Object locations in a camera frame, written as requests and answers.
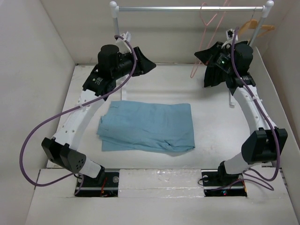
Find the pink wire hanger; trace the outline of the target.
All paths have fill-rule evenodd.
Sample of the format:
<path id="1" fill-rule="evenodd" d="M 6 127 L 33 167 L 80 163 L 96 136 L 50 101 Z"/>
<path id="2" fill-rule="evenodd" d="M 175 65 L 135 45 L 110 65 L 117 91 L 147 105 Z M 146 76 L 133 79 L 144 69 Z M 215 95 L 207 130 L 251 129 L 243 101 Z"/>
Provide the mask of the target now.
<path id="1" fill-rule="evenodd" d="M 217 31 L 218 31 L 218 28 L 220 27 L 220 25 L 221 25 L 221 23 L 222 23 L 222 21 L 223 21 L 223 19 L 224 19 L 224 17 L 225 17 L 225 14 L 226 14 L 226 12 L 223 12 L 223 13 L 222 13 L 222 16 L 220 17 L 220 20 L 219 20 L 219 22 L 217 23 L 217 26 L 216 26 L 216 28 L 214 29 L 214 32 L 213 32 L 213 34 L 212 34 L 212 36 L 211 36 L 211 38 L 210 38 L 210 41 L 209 41 L 209 43 L 207 44 L 206 48 L 208 48 L 208 47 L 210 46 L 210 44 L 212 43 L 212 41 L 213 41 L 213 39 L 214 39 L 214 37 L 215 37 Z M 199 13 L 199 18 L 201 19 L 201 22 L 202 22 L 202 24 L 203 24 L 203 26 L 204 26 L 204 30 L 203 30 L 203 33 L 202 33 L 202 35 L 201 35 L 201 41 L 200 41 L 199 49 L 198 49 L 198 50 L 201 50 L 201 49 L 202 49 L 202 46 L 203 46 L 203 42 L 204 42 L 204 40 L 205 40 L 205 36 L 206 36 L 207 29 L 208 29 L 209 25 L 214 21 L 214 19 L 215 19 L 217 16 L 218 16 L 218 12 L 215 13 L 208 21 L 205 21 L 204 18 L 203 18 L 203 16 L 202 16 L 202 13 L 201 13 L 201 12 Z M 194 62 L 194 64 L 193 64 L 191 73 L 190 73 L 190 78 L 191 78 L 191 79 L 194 78 L 194 76 L 195 76 L 195 74 L 196 74 L 196 72 L 197 72 L 197 70 L 198 70 L 198 68 L 199 68 L 200 65 L 201 65 L 201 62 L 200 62 L 198 59 L 196 59 L 195 62 Z"/>

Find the light blue trousers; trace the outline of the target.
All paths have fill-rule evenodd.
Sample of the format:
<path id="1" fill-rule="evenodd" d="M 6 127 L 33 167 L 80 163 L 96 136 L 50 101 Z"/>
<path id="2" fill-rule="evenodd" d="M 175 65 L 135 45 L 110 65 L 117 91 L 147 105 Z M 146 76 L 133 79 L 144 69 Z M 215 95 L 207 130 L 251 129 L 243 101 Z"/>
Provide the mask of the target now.
<path id="1" fill-rule="evenodd" d="M 102 151 L 184 153 L 195 148 L 191 105 L 112 101 L 99 121 Z"/>

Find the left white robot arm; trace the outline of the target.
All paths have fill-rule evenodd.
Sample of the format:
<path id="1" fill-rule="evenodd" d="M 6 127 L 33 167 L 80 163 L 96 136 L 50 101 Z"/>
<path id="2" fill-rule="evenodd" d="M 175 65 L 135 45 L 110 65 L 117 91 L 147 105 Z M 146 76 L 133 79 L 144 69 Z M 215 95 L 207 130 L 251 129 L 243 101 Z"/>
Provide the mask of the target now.
<path id="1" fill-rule="evenodd" d="M 82 86 L 77 110 L 71 112 L 52 138 L 45 138 L 41 146 L 48 160 L 60 167 L 84 175 L 94 186 L 102 185 L 105 168 L 83 153 L 78 152 L 80 140 L 90 120 L 107 100 L 108 93 L 115 90 L 116 81 L 126 75 L 140 76 L 156 67 L 147 59 L 140 48 L 135 54 L 121 53 L 116 45 L 104 45 L 98 53 L 98 63 Z"/>

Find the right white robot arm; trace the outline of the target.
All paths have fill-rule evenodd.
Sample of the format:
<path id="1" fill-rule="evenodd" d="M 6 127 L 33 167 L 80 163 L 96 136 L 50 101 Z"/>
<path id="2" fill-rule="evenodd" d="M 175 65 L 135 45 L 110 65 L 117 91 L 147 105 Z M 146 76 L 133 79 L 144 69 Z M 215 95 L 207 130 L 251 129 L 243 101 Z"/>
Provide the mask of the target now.
<path id="1" fill-rule="evenodd" d="M 239 103 L 249 126 L 250 136 L 241 151 L 233 158 L 220 163 L 214 176 L 226 185 L 239 178 L 253 166 L 276 162 L 272 178 L 259 175 L 263 181 L 273 181 L 280 166 L 280 156 L 288 138 L 287 131 L 269 118 L 258 96 L 256 83 L 249 73 L 253 48 L 247 42 L 224 44 L 216 42 L 211 48 L 195 52 L 195 57 L 206 65 L 204 87 L 226 83 L 230 96 Z"/>

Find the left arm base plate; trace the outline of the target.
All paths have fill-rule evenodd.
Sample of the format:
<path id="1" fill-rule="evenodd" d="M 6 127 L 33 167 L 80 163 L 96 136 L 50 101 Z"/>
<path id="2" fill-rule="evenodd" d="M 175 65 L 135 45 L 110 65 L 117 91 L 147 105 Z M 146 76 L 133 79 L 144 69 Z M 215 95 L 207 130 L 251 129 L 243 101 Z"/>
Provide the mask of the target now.
<path id="1" fill-rule="evenodd" d="M 103 181 L 98 184 L 95 179 L 84 176 L 83 180 L 77 176 L 75 196 L 76 197 L 117 197 L 119 191 L 119 170 L 108 170 L 105 172 Z"/>

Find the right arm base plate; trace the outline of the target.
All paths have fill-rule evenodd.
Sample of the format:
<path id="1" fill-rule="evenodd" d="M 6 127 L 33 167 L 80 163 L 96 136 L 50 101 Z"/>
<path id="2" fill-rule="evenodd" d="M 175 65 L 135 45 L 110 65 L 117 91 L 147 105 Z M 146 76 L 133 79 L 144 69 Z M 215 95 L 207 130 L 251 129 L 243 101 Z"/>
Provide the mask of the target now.
<path id="1" fill-rule="evenodd" d="M 203 187 L 205 197 L 247 197 L 245 184 L 239 174 L 222 177 L 217 171 L 204 170 L 198 184 Z"/>

